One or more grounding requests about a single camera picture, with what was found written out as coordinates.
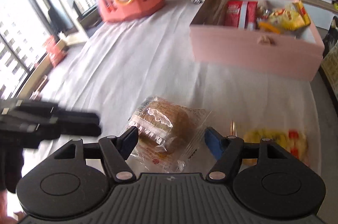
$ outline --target white cabinet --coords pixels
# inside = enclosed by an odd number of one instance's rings
[[[331,11],[309,4],[304,4],[304,7],[317,27],[327,30],[330,28],[332,18],[334,17]]]

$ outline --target box handle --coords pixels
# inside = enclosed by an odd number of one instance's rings
[[[261,37],[259,37],[258,40],[257,40],[257,44],[267,45],[267,46],[275,46],[276,45],[275,41],[271,37],[266,36],[266,35],[262,35]]]

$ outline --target red snack package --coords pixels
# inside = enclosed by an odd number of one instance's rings
[[[229,1],[226,7],[225,26],[248,30],[255,29],[257,2]]]
[[[50,62],[52,63],[53,67],[56,67],[58,63],[60,63],[63,58],[67,55],[66,52],[60,50],[55,42],[55,39],[53,36],[50,36],[45,43],[43,44],[46,51],[48,52]]]

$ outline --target white bed sheet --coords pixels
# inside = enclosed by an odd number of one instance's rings
[[[189,24],[198,6],[168,0],[148,18],[105,23],[71,63],[62,84],[44,99],[68,109],[97,111],[102,136],[119,135],[148,96],[212,110],[207,125],[223,135],[230,120],[240,127],[306,130],[311,168],[320,173],[320,133],[309,82],[194,61]],[[71,137],[40,145],[42,160]],[[97,139],[84,138],[84,142]],[[205,173],[214,163],[203,146],[188,171]]]

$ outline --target orange box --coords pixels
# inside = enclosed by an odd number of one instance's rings
[[[205,0],[190,24],[195,60],[311,81],[322,61],[323,41],[311,21],[300,39],[287,34],[223,26],[228,0]],[[284,8],[299,0],[267,0]]]

